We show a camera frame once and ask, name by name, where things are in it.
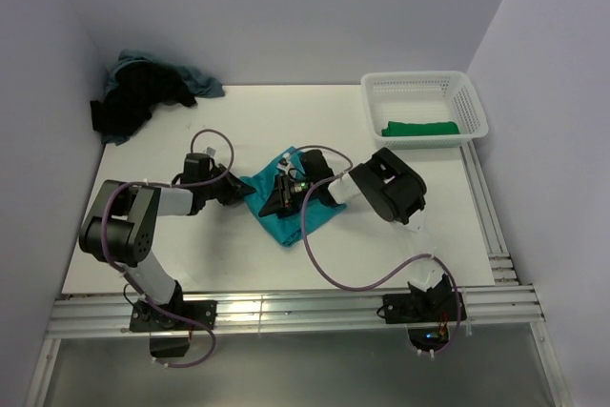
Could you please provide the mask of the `teal t-shirt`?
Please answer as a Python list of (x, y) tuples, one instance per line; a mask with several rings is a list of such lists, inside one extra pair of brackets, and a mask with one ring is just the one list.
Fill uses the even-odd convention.
[(240, 180), (254, 191), (244, 198), (254, 218), (281, 246), (290, 247), (319, 229), (347, 206), (334, 201), (328, 185), (318, 181), (334, 176), (320, 148), (291, 147), (259, 173)]

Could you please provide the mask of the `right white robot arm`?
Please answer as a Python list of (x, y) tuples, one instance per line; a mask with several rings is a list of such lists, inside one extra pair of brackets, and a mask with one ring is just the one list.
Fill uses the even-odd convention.
[[(325, 147), (291, 148), (257, 175), (257, 202), (251, 207), (263, 227), (283, 246), (307, 241), (310, 232), (340, 212), (348, 200), (363, 195), (378, 216), (421, 233), (427, 187), (424, 180), (387, 148), (358, 165), (334, 173)], [(417, 254), (401, 263), (416, 263), (423, 280), (409, 283), (403, 305), (385, 301), (382, 309), (389, 324), (453, 319), (466, 313), (456, 281), (445, 264), (431, 253)]]

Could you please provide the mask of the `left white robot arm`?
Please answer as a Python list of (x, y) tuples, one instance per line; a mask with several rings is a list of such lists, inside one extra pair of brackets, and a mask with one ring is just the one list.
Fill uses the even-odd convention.
[(214, 161), (211, 153), (188, 153), (183, 171), (169, 187), (105, 181), (78, 236), (82, 252), (127, 277), (141, 297), (132, 305), (129, 330), (135, 333), (191, 331), (214, 327), (216, 303), (188, 301), (179, 282), (153, 254), (161, 216), (192, 216), (210, 200), (234, 206), (254, 188)]

